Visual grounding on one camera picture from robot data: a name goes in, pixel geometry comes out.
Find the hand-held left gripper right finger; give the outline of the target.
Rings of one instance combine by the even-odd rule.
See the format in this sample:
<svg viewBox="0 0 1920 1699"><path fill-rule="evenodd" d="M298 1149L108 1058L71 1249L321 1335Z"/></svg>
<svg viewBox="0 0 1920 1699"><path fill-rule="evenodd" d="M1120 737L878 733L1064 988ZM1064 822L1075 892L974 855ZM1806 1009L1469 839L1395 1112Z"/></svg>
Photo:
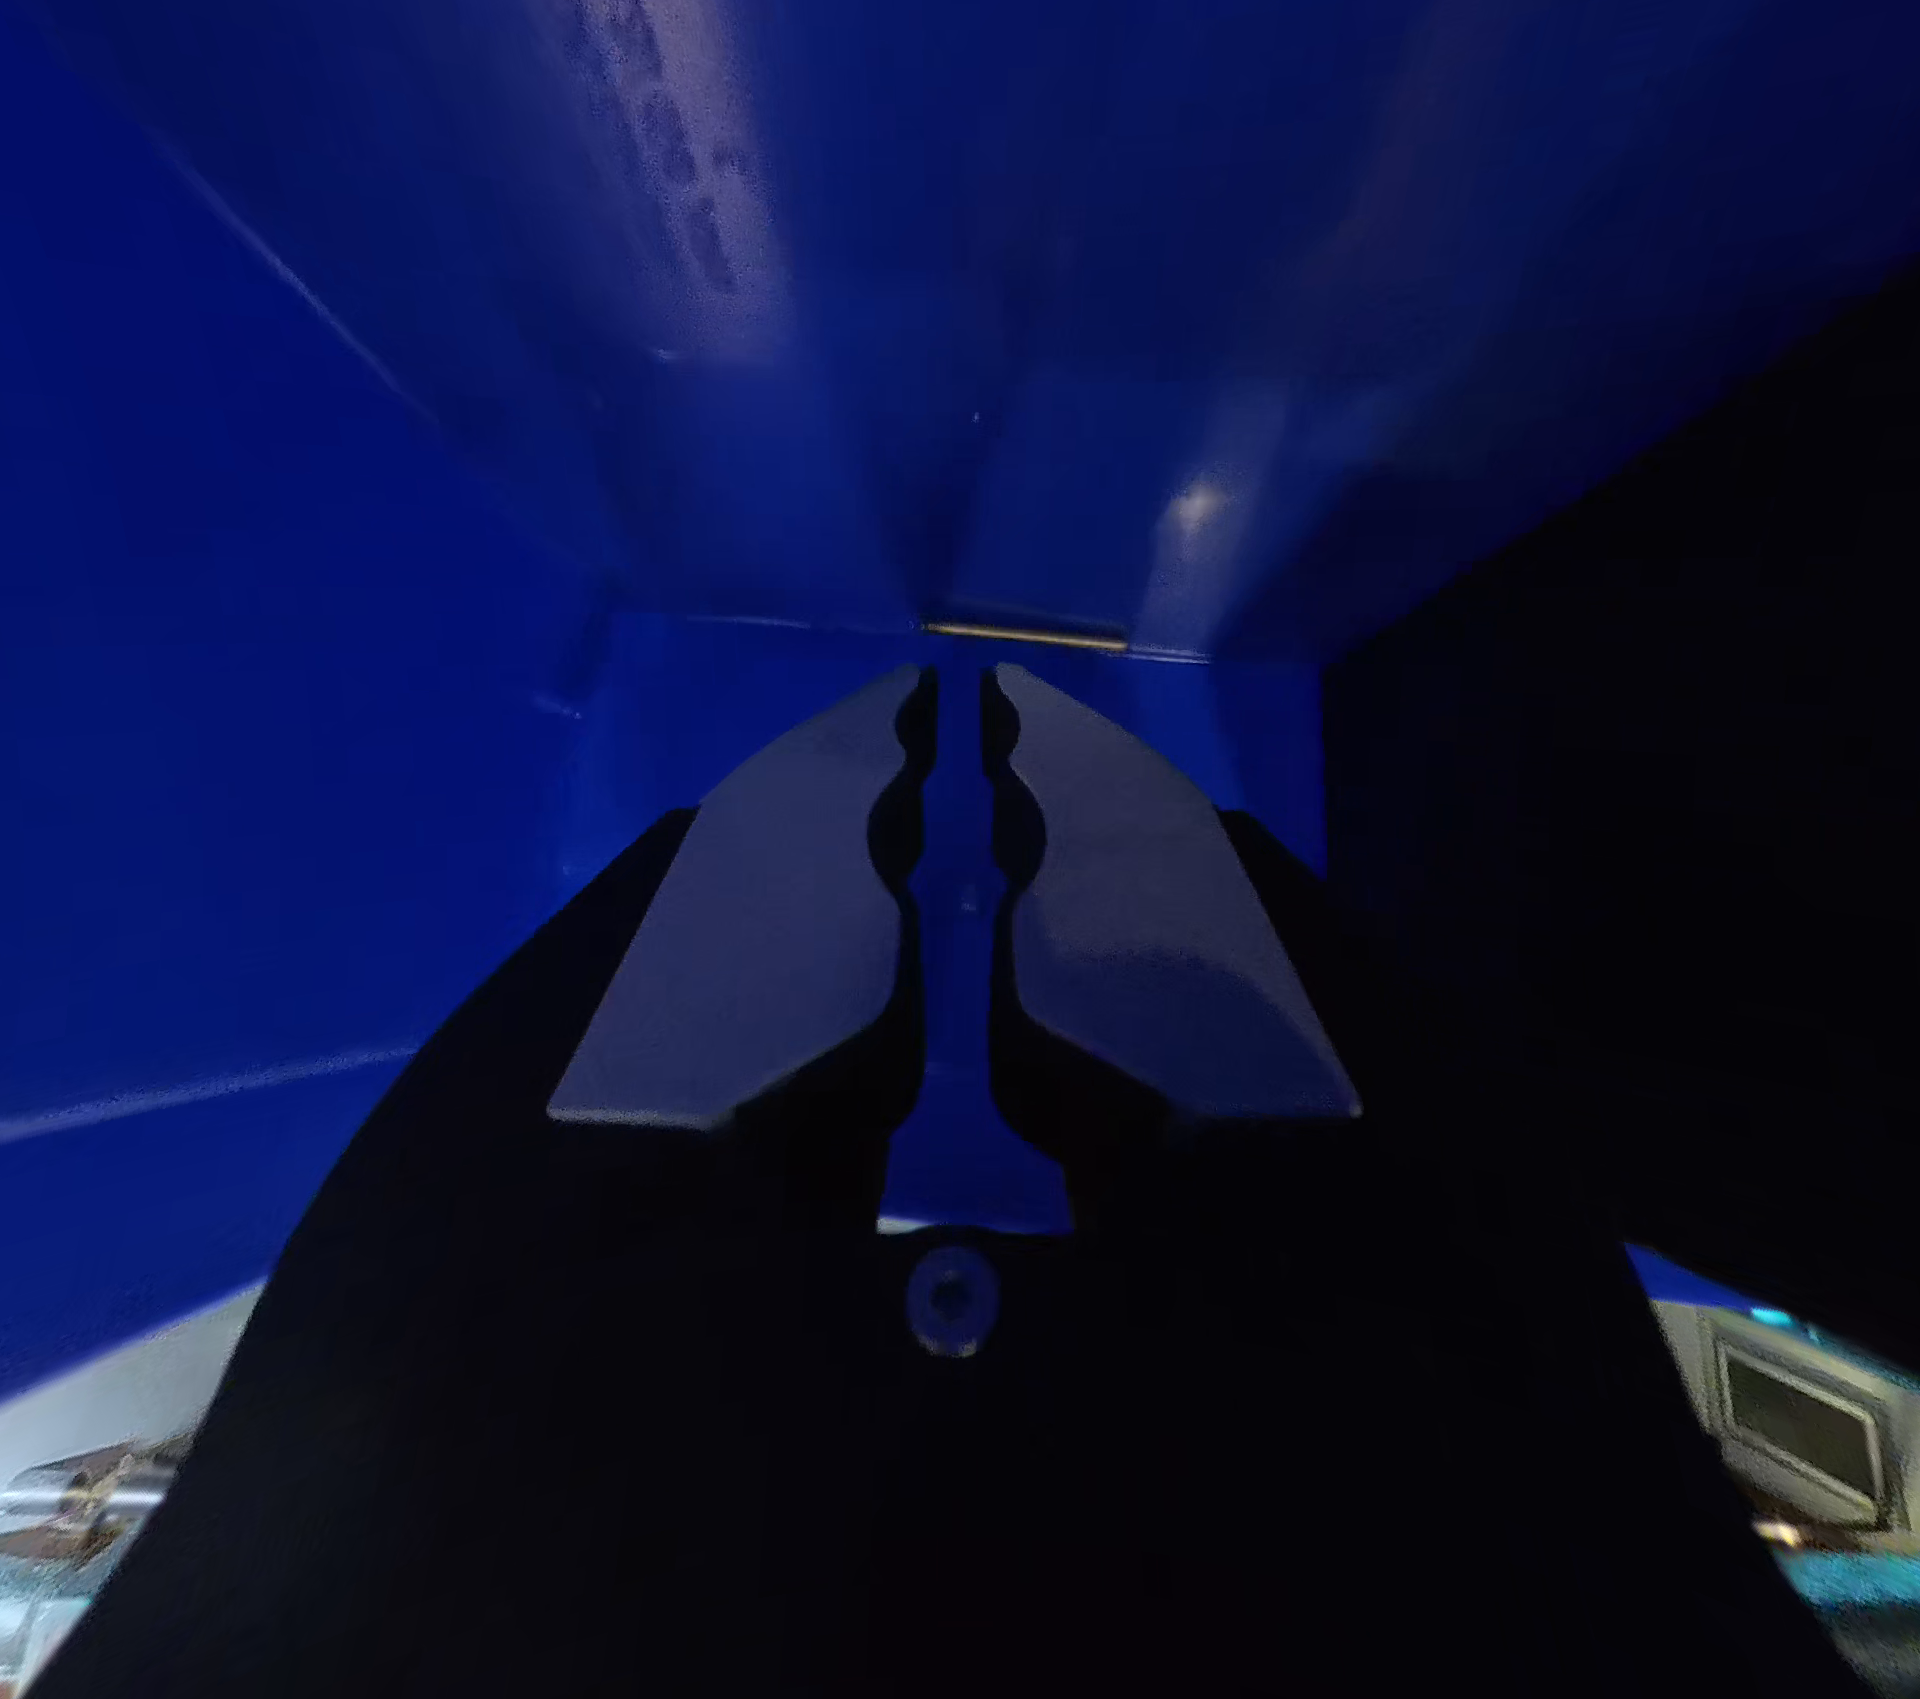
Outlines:
<svg viewBox="0 0 1920 1699"><path fill-rule="evenodd" d="M1192 1139L1341 1130L1359 1088L1203 788L1033 670L981 675L1004 892L989 1092L1093 1230Z"/></svg>

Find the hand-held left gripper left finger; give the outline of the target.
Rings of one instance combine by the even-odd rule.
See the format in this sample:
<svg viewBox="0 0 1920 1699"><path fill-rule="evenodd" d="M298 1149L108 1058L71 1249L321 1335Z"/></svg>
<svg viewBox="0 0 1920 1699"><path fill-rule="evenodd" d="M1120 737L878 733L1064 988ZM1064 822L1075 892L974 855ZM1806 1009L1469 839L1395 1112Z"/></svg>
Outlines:
<svg viewBox="0 0 1920 1699"><path fill-rule="evenodd" d="M878 1227L924 1083L913 870L937 675L900 664L800 719L694 810L544 1117L724 1146L767 1198Z"/></svg>

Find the long metal screw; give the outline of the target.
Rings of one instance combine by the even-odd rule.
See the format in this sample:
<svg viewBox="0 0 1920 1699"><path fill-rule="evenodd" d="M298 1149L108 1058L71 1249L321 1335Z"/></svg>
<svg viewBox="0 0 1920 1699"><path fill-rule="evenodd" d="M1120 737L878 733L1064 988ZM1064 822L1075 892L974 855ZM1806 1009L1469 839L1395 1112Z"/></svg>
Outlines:
<svg viewBox="0 0 1920 1699"><path fill-rule="evenodd" d="M979 623L974 616L924 616L919 630L927 635L961 640L961 642L996 642L1019 646L1059 646L1083 649L1099 655L1126 655L1130 640L1112 630L1064 630L1052 626L1023 626L1023 623Z"/></svg>

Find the blue divided plastic bin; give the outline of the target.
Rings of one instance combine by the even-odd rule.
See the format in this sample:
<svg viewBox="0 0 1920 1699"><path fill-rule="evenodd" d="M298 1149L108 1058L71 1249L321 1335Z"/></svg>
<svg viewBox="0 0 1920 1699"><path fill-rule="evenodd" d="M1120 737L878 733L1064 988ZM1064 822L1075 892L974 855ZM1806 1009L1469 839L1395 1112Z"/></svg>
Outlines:
<svg viewBox="0 0 1920 1699"><path fill-rule="evenodd" d="M1917 0L1 0L1 1394L996 655L1917 1359Z"/></svg>

